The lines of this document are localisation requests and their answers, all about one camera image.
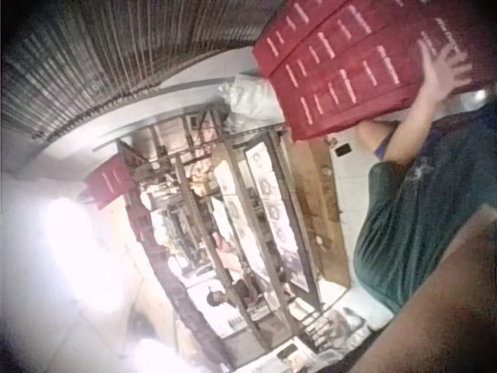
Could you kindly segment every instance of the plastic bag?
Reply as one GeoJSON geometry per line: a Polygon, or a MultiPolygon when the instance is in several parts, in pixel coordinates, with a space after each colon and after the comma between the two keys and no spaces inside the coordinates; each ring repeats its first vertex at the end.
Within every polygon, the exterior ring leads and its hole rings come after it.
{"type": "Polygon", "coordinates": [[[264,78],[236,75],[232,83],[219,87],[231,111],[264,123],[283,123],[284,116],[273,87],[264,78]]]}

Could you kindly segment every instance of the woven bamboo ceiling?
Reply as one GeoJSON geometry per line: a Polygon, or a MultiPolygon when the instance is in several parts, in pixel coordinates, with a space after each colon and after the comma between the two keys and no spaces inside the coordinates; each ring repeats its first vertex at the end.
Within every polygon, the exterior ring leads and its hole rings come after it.
{"type": "Polygon", "coordinates": [[[2,126],[50,144],[181,69],[252,45],[282,0],[59,0],[2,46],[2,126]]]}

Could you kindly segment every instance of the sign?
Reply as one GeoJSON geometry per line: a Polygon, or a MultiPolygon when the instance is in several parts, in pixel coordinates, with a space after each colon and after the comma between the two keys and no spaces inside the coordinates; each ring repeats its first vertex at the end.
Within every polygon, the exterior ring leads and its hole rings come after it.
{"type": "Polygon", "coordinates": [[[264,211],[273,233],[276,247],[280,252],[290,281],[309,292],[309,285],[304,274],[301,258],[298,255],[298,245],[294,231],[290,227],[287,209],[281,197],[273,163],[264,141],[246,152],[248,167],[255,179],[264,211]]]}

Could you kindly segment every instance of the person in background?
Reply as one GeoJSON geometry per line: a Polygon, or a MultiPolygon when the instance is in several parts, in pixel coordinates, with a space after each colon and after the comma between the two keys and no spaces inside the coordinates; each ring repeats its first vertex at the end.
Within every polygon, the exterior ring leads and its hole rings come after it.
{"type": "MultiPolygon", "coordinates": [[[[242,300],[242,304],[245,309],[255,305],[259,300],[260,290],[253,276],[243,276],[242,279],[233,284],[233,290],[242,300]]],[[[209,290],[209,294],[207,295],[208,305],[211,307],[218,307],[223,303],[228,303],[231,307],[235,306],[234,302],[223,291],[209,290]]]]}
{"type": "Polygon", "coordinates": [[[496,105],[462,116],[471,119],[456,131],[430,131],[439,104],[471,82],[471,65],[453,45],[433,58],[419,43],[424,82],[407,117],[359,127],[384,152],[354,267],[395,318],[351,372],[495,372],[496,105]]]}

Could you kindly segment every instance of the red plastic crate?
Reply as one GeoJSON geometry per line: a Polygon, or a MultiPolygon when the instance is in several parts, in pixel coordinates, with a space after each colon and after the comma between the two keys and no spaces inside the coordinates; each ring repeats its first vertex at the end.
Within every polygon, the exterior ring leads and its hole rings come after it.
{"type": "MultiPolygon", "coordinates": [[[[299,34],[292,51],[261,58],[262,49],[254,50],[263,73],[270,71],[267,77],[296,139],[341,131],[410,105],[422,81],[420,38],[434,53],[449,42],[468,52],[473,84],[460,92],[497,79],[492,35],[467,2],[341,4],[327,16],[309,12],[320,21],[309,22],[314,29],[299,34]]],[[[270,27],[266,34],[274,30],[270,27]]]]}

